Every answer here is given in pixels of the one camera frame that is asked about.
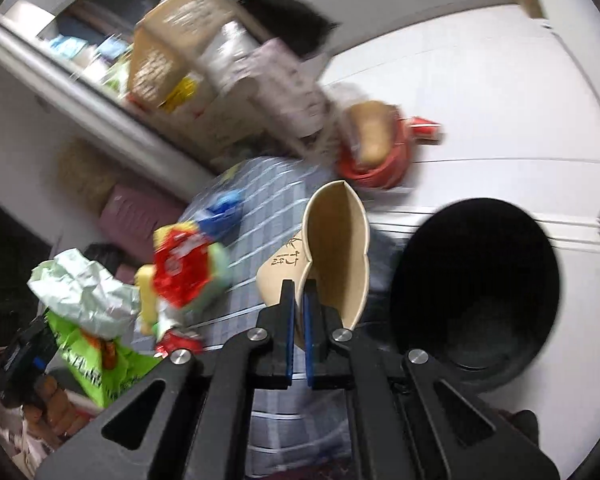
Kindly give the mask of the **blue wrapper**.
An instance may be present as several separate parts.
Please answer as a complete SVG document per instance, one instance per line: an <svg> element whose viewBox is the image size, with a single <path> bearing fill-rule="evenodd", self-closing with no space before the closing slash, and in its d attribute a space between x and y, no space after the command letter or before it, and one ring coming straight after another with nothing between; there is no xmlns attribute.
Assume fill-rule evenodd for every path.
<svg viewBox="0 0 600 480"><path fill-rule="evenodd" d="M194 213L194 222L209 238L220 240L242 221L244 203L243 190L216 193Z"/></svg>

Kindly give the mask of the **black trash bin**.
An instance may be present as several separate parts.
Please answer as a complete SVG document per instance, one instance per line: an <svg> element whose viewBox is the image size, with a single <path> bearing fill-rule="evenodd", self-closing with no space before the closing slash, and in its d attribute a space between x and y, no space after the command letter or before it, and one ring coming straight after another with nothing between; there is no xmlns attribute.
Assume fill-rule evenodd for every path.
<svg viewBox="0 0 600 480"><path fill-rule="evenodd" d="M471 198L435 212L406 242L388 329L400 353L424 350L487 392L532 363L559 303L559 264L539 223L504 200Z"/></svg>

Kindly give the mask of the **beige perforated basket lower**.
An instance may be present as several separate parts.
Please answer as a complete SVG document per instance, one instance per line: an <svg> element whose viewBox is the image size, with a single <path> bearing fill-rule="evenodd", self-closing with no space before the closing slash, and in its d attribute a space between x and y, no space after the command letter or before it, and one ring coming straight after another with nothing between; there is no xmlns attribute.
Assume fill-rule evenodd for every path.
<svg viewBox="0 0 600 480"><path fill-rule="evenodd" d="M200 114L186 102L172 112L157 108L147 117L158 133L210 166L230 166L285 151L256 118L229 99L216 98Z"/></svg>

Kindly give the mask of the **black garment hanging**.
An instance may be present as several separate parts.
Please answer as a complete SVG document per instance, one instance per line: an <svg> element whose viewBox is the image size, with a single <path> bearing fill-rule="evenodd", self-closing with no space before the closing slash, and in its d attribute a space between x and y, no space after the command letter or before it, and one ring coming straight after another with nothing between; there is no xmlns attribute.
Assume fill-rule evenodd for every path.
<svg viewBox="0 0 600 480"><path fill-rule="evenodd" d="M317 54L339 26L300 0L234 0L298 58Z"/></svg>

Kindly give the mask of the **pink plastic stool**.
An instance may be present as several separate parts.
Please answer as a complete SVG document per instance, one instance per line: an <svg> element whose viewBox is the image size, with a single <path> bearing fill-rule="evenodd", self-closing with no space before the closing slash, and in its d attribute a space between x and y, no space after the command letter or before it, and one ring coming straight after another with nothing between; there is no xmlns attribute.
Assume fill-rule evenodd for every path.
<svg viewBox="0 0 600 480"><path fill-rule="evenodd" d="M154 261L154 232L178 221L185 205L172 198L117 184L98 219L108 240L140 263Z"/></svg>

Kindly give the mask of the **butternut squash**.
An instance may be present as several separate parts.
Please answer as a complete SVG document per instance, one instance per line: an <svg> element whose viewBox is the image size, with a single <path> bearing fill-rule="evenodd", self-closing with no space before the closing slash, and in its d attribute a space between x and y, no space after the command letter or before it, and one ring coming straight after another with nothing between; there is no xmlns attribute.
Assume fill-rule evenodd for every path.
<svg viewBox="0 0 600 480"><path fill-rule="evenodd" d="M364 101L346 110L350 125L350 149L356 166L380 166L396 138L396 108L381 101Z"/></svg>

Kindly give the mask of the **patterned cloth towel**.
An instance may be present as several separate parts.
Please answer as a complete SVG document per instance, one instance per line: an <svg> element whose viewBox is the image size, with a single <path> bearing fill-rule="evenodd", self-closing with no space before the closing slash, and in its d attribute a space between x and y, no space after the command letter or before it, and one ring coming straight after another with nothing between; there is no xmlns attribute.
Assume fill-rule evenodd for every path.
<svg viewBox="0 0 600 480"><path fill-rule="evenodd" d="M319 133L328 99L277 38L259 44L242 24L223 25L200 57L212 86L297 139Z"/></svg>

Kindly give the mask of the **green sponge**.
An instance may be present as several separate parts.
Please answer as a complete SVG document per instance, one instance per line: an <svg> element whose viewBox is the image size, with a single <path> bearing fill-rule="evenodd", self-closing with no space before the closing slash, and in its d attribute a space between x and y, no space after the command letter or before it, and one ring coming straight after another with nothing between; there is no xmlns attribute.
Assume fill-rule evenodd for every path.
<svg viewBox="0 0 600 480"><path fill-rule="evenodd" d="M210 281L201 289L197 304L201 309L209 307L232 284L230 255L221 243L209 246Z"/></svg>

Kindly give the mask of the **beige perforated basket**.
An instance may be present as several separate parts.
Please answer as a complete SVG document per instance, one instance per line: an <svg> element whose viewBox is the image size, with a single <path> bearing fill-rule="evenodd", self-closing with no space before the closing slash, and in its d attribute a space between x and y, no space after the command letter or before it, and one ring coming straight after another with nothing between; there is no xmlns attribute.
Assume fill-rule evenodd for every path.
<svg viewBox="0 0 600 480"><path fill-rule="evenodd" d="M203 74L199 58L230 22L261 42L272 38L235 0L163 0L155 6L134 29L128 82L133 99L156 108L189 72Z"/></svg>
<svg viewBox="0 0 600 480"><path fill-rule="evenodd" d="M172 112L157 108L147 117L158 133L210 166L230 166L285 151L256 118L229 99L216 98L200 114L186 102Z"/></svg>

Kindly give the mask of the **red plastic basket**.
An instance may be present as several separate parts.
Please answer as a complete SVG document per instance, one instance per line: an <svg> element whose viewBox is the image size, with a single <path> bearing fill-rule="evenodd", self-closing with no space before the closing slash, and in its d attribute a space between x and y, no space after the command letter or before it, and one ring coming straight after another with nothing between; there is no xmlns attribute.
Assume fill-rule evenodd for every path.
<svg viewBox="0 0 600 480"><path fill-rule="evenodd" d="M394 107L358 115L353 122L355 147L340 145L338 174L360 188L394 188L414 157L411 126Z"/></svg>

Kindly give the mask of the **small red packet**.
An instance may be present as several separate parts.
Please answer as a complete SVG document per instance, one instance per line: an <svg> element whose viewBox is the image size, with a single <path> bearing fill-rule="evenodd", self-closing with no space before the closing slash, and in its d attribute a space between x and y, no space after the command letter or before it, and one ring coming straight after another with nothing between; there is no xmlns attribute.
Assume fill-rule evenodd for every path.
<svg viewBox="0 0 600 480"><path fill-rule="evenodd" d="M171 328L162 335L155 346L156 355L162 358L180 349L186 349L193 354L200 353L204 350L204 340L196 330Z"/></svg>

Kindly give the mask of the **beige perforated basket upper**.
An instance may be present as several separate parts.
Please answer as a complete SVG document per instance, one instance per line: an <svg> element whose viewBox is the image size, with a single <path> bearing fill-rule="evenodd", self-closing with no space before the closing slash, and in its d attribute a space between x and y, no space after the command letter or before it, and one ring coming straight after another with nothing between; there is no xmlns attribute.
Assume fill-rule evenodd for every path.
<svg viewBox="0 0 600 480"><path fill-rule="evenodd" d="M203 74L199 58L230 22L261 42L272 38L235 0L163 0L155 6L134 29L128 82L133 99L156 108L189 72Z"/></svg>

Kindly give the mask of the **beige paper cup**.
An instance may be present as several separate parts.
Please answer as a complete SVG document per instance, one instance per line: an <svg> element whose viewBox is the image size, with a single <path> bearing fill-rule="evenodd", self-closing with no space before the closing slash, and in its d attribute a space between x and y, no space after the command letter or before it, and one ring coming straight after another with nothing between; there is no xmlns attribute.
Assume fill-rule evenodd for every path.
<svg viewBox="0 0 600 480"><path fill-rule="evenodd" d="M283 280L294 282L294 342L304 348L302 296L310 278L325 306L352 330L370 289L370 224L362 200L346 181L324 184L311 196L300 228L260 266L256 283L266 306L278 304Z"/></svg>

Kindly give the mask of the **red snack bag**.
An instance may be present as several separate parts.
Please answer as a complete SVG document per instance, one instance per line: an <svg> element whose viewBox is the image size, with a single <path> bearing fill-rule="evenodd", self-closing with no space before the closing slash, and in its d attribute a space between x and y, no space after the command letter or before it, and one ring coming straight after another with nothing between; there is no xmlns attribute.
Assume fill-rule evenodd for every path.
<svg viewBox="0 0 600 480"><path fill-rule="evenodd" d="M172 307L184 308L211 281L210 240L187 221L159 228L154 245L154 289Z"/></svg>

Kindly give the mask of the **wooden shelf rack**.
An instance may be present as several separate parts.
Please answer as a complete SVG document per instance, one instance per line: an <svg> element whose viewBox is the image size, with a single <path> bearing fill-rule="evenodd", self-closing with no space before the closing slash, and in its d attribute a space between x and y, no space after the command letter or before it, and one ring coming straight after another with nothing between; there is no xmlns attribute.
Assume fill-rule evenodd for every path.
<svg viewBox="0 0 600 480"><path fill-rule="evenodd" d="M303 70L315 80L315 82L320 86L317 81L317 76L314 71L310 69L310 62L315 55L320 54L321 49L318 50L317 54L312 55L310 58L306 60L302 60L298 58L300 63L302 64ZM167 112L172 112L180 105L191 102L194 107L194 113L200 114L204 108L211 103L216 98L224 98L225 96L221 96L219 91L216 90L211 82L209 77L207 76L207 71L203 74L196 72L196 70L192 70L189 72L169 93L166 97L166 100L156 108L148 108L140 105L139 102L135 101L131 96L131 93L128 91L128 97L132 100L137 106L139 106L146 113L151 112L152 110L156 110L157 108L163 108ZM329 130L332 126L332 113L334 112L334 107L332 106L332 102L328 99L328 118L325 122L324 128L314 136L309 136L304 139L297 139L293 136L290 136L282 128L273 125L272 122L265 119L260 113L255 110L250 110L248 107L242 107L240 104L232 101L236 105L240 106L245 112L247 112L253 118L256 118L258 122L268 130L268 133L277 140L282 147L285 149L284 154L276 155L276 156L292 156L299 158L314 158L321 154L321 152L325 151L326 146L329 144ZM223 169L228 166L218 167L212 166L216 169Z"/></svg>

